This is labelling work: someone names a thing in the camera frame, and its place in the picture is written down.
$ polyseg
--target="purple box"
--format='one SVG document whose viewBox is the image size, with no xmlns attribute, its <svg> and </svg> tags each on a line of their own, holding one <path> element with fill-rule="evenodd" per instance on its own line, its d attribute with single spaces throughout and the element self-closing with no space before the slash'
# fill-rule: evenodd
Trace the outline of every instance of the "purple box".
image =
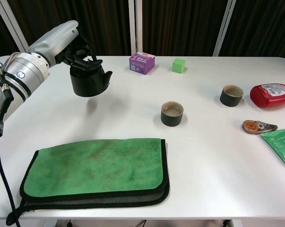
<svg viewBox="0 0 285 227">
<path fill-rule="evenodd" d="M 155 56 L 137 52 L 130 57 L 130 70 L 146 75 L 155 66 Z"/>
</svg>

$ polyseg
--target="green packet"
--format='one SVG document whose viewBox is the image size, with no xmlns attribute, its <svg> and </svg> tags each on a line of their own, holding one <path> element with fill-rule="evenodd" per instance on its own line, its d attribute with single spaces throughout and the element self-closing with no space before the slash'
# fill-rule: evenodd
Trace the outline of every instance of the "green packet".
<svg viewBox="0 0 285 227">
<path fill-rule="evenodd" d="M 261 137 L 285 163 L 285 129 L 266 132 L 261 134 Z"/>
</svg>

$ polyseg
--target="ceramic cup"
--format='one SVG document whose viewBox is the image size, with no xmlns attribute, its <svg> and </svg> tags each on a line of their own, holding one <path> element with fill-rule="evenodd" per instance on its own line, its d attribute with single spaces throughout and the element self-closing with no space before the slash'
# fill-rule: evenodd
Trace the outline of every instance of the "ceramic cup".
<svg viewBox="0 0 285 227">
<path fill-rule="evenodd" d="M 183 115 L 183 107 L 177 102 L 166 102 L 161 106 L 161 121 L 167 126 L 180 124 Z"/>
<path fill-rule="evenodd" d="M 235 85 L 225 85 L 223 87 L 220 101 L 226 106 L 237 106 L 243 96 L 243 90 Z"/>
</svg>

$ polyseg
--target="green cube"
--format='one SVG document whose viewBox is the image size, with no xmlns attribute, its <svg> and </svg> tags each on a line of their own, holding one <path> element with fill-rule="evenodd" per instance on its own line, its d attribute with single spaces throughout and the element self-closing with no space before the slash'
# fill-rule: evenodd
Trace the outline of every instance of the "green cube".
<svg viewBox="0 0 285 227">
<path fill-rule="evenodd" d="M 178 73 L 183 73 L 184 65 L 185 65 L 185 60 L 180 59 L 180 58 L 176 58 L 173 61 L 172 71 L 173 72 L 178 72 Z"/>
</svg>

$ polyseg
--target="red bottle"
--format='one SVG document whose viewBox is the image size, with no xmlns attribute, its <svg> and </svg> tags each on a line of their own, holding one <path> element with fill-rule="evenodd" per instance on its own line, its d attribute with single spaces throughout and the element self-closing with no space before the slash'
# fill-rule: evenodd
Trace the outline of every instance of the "red bottle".
<svg viewBox="0 0 285 227">
<path fill-rule="evenodd" d="M 284 84 L 263 84 L 250 91 L 251 100 L 260 108 L 277 107 L 285 104 Z"/>
</svg>

